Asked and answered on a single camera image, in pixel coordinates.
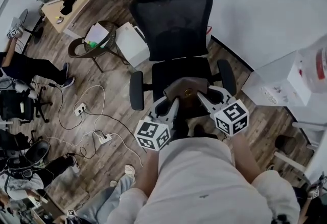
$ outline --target power outlet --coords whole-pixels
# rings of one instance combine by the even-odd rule
[[[100,141],[101,145],[102,145],[102,144],[105,144],[106,142],[108,142],[108,141],[110,141],[110,140],[112,140],[112,137],[111,137],[110,134],[107,134],[107,135],[105,135],[104,137],[103,137],[103,136],[100,136],[100,137],[99,137],[99,141]]]
[[[78,117],[80,114],[82,114],[86,110],[85,103],[81,103],[75,110],[74,113]]]

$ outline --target white cable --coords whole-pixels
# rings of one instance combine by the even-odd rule
[[[56,137],[47,137],[48,139],[56,139],[56,140],[59,140],[59,141],[61,141],[61,142],[67,143],[67,144],[71,145],[72,147],[77,147],[79,144],[81,144],[81,142],[83,141],[83,138],[84,138],[86,135],[90,134],[90,133],[94,133],[95,135],[98,136],[99,139],[101,138],[101,136],[99,136],[99,135],[96,133],[96,122],[97,122],[97,120],[98,120],[98,119],[103,115],[104,104],[105,104],[105,100],[106,100],[106,92],[105,92],[104,88],[103,88],[101,85],[94,85],[94,86],[91,86],[91,87],[89,87],[86,91],[84,91],[84,93],[82,94],[82,96],[80,97],[80,99],[75,103],[75,105],[74,105],[74,107],[73,107],[73,112],[75,111],[75,107],[76,107],[76,105],[81,101],[81,99],[83,98],[83,96],[85,95],[85,93],[86,93],[89,89],[91,89],[91,88],[93,88],[93,87],[100,87],[100,88],[102,88],[102,90],[103,90],[103,105],[102,105],[102,110],[101,110],[101,114],[100,114],[100,115],[97,117],[97,119],[94,121],[94,129],[93,129],[92,131],[90,131],[90,132],[84,134],[83,137],[82,137],[82,139],[81,139],[81,141],[80,141],[78,144],[76,144],[76,145],[73,145],[73,144],[71,144],[71,143],[69,143],[69,142],[67,142],[67,141],[65,141],[65,140],[61,140],[61,139],[56,138]],[[139,155],[137,155],[135,151],[131,150],[129,147],[126,146],[124,140],[122,139],[122,137],[121,137],[119,134],[117,134],[117,133],[112,133],[112,134],[110,134],[110,135],[117,135],[117,136],[122,140],[124,146],[125,146],[129,151],[133,152],[133,153],[138,157],[138,159],[139,159],[139,163],[140,163],[141,166],[143,167],[143,164],[142,164],[142,161],[141,161],[141,158],[139,157]]]
[[[100,88],[102,88],[102,90],[103,90],[103,105],[102,105],[101,115],[103,114],[104,103],[105,103],[105,100],[106,100],[106,92],[105,92],[104,88],[103,88],[101,85],[94,85],[94,86],[91,86],[91,87],[89,87],[86,91],[84,91],[83,95],[82,95],[82,96],[80,97],[80,99],[75,103],[75,105],[74,105],[74,107],[73,107],[73,113],[75,112],[75,107],[76,107],[76,105],[78,104],[78,102],[80,102],[81,99],[83,98],[83,96],[85,95],[85,93],[86,93],[89,89],[91,89],[91,88],[93,88],[93,87],[100,87]],[[97,119],[94,121],[94,131],[96,131],[96,122],[97,122],[97,120],[101,117],[101,115],[98,116]]]
[[[56,137],[47,137],[47,138],[48,138],[48,139],[56,139],[56,140],[59,140],[59,141],[61,141],[61,142],[67,143],[67,144],[71,145],[72,147],[77,147],[78,145],[81,144],[83,138],[84,138],[86,135],[89,135],[90,133],[94,133],[95,135],[98,136],[98,138],[100,138],[100,136],[99,136],[95,131],[93,131],[93,130],[90,131],[90,132],[88,132],[88,133],[86,133],[86,134],[84,134],[83,137],[82,137],[82,139],[81,139],[81,141],[80,141],[78,144],[76,144],[76,145],[73,145],[73,144],[71,144],[71,143],[69,143],[69,142],[67,142],[67,141],[65,141],[65,140],[61,140],[61,139],[56,138]]]
[[[141,161],[141,158],[139,157],[139,155],[137,155],[135,151],[131,150],[129,147],[126,146],[126,144],[125,144],[123,138],[122,138],[119,134],[117,134],[117,133],[111,133],[110,135],[111,135],[111,136],[112,136],[112,135],[117,135],[118,137],[120,137],[120,139],[122,140],[122,142],[123,142],[125,148],[127,148],[129,151],[133,152],[133,153],[138,157],[138,159],[139,159],[139,163],[140,163],[141,166],[143,167],[143,164],[142,164],[142,161]]]

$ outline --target hand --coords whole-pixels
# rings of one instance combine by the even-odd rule
[[[35,199],[36,201],[41,201],[41,196],[39,196],[39,195],[35,195],[35,196],[34,196],[34,199]]]

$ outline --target floor plank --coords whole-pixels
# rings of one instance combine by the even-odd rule
[[[110,20],[122,25],[129,21],[135,24],[128,10],[128,5],[132,0],[91,0],[87,7],[77,17],[72,30],[78,34],[85,34],[87,29],[100,20]],[[75,84],[63,90],[64,101],[60,112],[60,120],[65,127],[77,125],[80,118],[73,114],[74,104],[82,96],[83,92],[93,85],[101,85],[105,89],[104,114],[113,116],[125,123],[130,130],[134,130],[139,119],[148,111],[152,104],[152,95],[150,92],[145,94],[144,111],[134,111],[129,103],[129,78],[130,69],[121,63],[120,60],[110,54],[105,54],[97,61],[105,70],[101,74],[90,59],[71,59],[67,54],[68,45],[73,39],[65,34],[58,34],[52,25],[45,21],[44,33],[39,44],[30,43],[27,49],[27,55],[33,58],[48,59],[58,68],[61,68],[65,62],[71,64],[70,72],[76,76]],[[298,140],[298,145],[291,157],[299,163],[306,165],[312,151],[305,148],[306,142],[298,131],[291,126],[292,118],[284,108],[255,106],[251,100],[241,92],[242,85],[247,80],[250,71],[244,67],[236,58],[229,54],[217,43],[211,41],[209,45],[209,55],[212,71],[216,71],[216,61],[221,58],[227,59],[235,74],[237,80],[238,93],[236,98],[241,99],[251,113],[250,127],[247,131],[247,137],[251,143],[251,149],[258,161],[260,167],[264,170],[271,163],[276,164],[277,170],[294,185],[300,185],[293,170],[274,158],[274,141],[279,134],[294,136]],[[144,72],[146,82],[151,82],[152,63],[146,61],[142,64],[141,70]],[[35,78],[36,82],[48,83],[43,78]],[[37,136],[56,137],[65,140],[73,145],[80,142],[82,136],[94,129],[96,116],[83,115],[84,122],[73,130],[64,130],[58,121],[58,109],[61,105],[61,93],[56,88],[47,87],[44,99],[51,100],[54,105],[44,109],[46,117],[51,121],[48,124],[42,123],[40,119],[35,119],[31,124],[19,126],[18,122],[10,126],[13,133],[23,132],[28,135],[30,130],[36,129]],[[100,113],[103,105],[103,92],[101,88],[94,87],[90,89],[82,99],[87,108],[92,113]],[[207,132],[216,133],[220,140],[224,135],[215,129],[214,123],[207,118],[192,119],[189,122],[192,128],[196,123],[202,123]],[[104,134],[118,133],[132,150],[134,150],[142,160],[145,158],[145,152],[141,149],[133,136],[117,121],[107,117],[101,117],[96,124],[96,129],[100,129]],[[92,135],[87,135],[80,146],[72,147],[69,144],[60,142],[56,139],[50,139],[51,151],[49,159],[54,159],[67,152],[80,153],[80,146],[87,151],[87,156],[94,153]],[[124,173],[124,165],[131,164],[140,169],[138,158],[127,150],[118,137],[107,144],[99,146],[99,141],[95,136],[97,153],[90,160],[77,157],[81,167],[79,175],[75,176],[71,170],[66,171],[62,176],[53,181],[48,188],[48,192],[62,208],[69,205],[82,203],[96,194],[99,190],[109,185],[110,180],[118,180]]]

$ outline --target chair seat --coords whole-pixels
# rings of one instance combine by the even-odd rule
[[[164,96],[164,90],[175,80],[183,77],[209,79],[212,76],[209,62],[206,58],[182,58],[156,63],[152,66],[153,101]],[[180,110],[178,117],[182,119],[207,115],[200,101],[194,108]]]

